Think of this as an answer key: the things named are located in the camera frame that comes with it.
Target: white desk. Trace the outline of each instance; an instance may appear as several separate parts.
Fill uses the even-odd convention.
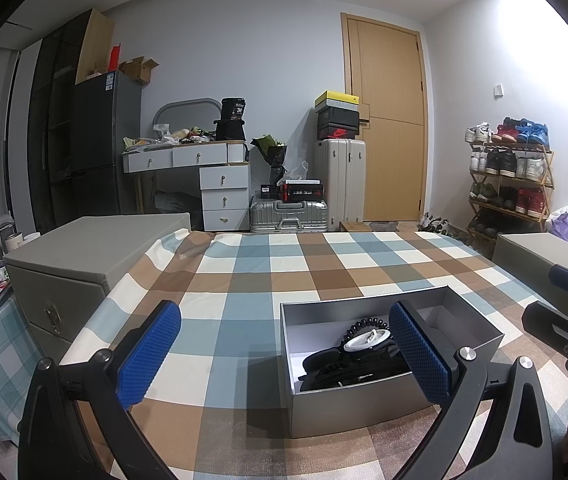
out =
[[[202,192],[204,229],[240,231],[250,228],[249,164],[244,162],[242,140],[202,142],[181,146],[140,146],[123,153],[124,172],[164,170],[201,166],[199,188]],[[136,179],[138,207],[141,208],[141,183]]]

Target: white sneaker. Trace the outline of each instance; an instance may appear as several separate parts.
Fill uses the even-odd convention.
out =
[[[528,159],[524,156],[520,156],[517,159],[517,171],[515,173],[515,176],[517,178],[526,178],[526,161]]]
[[[475,126],[475,142],[490,142],[493,131],[488,123],[481,123]]]
[[[475,142],[475,128],[466,128],[466,133],[464,134],[464,140],[466,142]]]
[[[526,166],[526,180],[541,182],[546,173],[546,165],[542,158],[529,158]]]
[[[480,171],[480,155],[479,148],[474,148],[470,153],[470,170]]]
[[[487,155],[488,155],[488,153],[486,153],[486,152],[480,152],[479,167],[477,169],[477,171],[479,171],[480,173],[486,173],[486,156]]]

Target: purple bag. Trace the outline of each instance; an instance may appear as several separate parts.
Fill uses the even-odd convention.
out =
[[[568,242],[568,213],[562,213],[555,218],[548,227],[548,232]]]

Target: suitcase handle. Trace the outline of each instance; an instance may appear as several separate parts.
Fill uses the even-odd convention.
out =
[[[304,204],[302,202],[282,202],[278,200],[275,202],[275,209],[304,209]]]
[[[284,224],[294,224],[288,227],[285,227]],[[278,230],[282,229],[302,229],[302,223],[299,221],[299,218],[282,218],[277,225]]]

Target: white wall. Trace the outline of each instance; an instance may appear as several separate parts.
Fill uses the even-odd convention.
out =
[[[264,134],[287,142],[286,166],[293,168],[312,161],[315,98],[326,89],[344,91],[340,12],[423,32],[412,20],[329,0],[135,0],[106,15],[115,21],[121,59],[160,63],[143,91],[142,131],[169,102],[243,96],[248,142]],[[432,103],[424,36],[422,42]],[[257,151],[251,166],[254,187],[268,181]]]
[[[465,227],[464,130],[481,121],[495,129],[507,116],[548,125],[552,208],[568,205],[568,25],[545,0],[464,0],[427,23],[426,36],[436,95],[431,211]]]

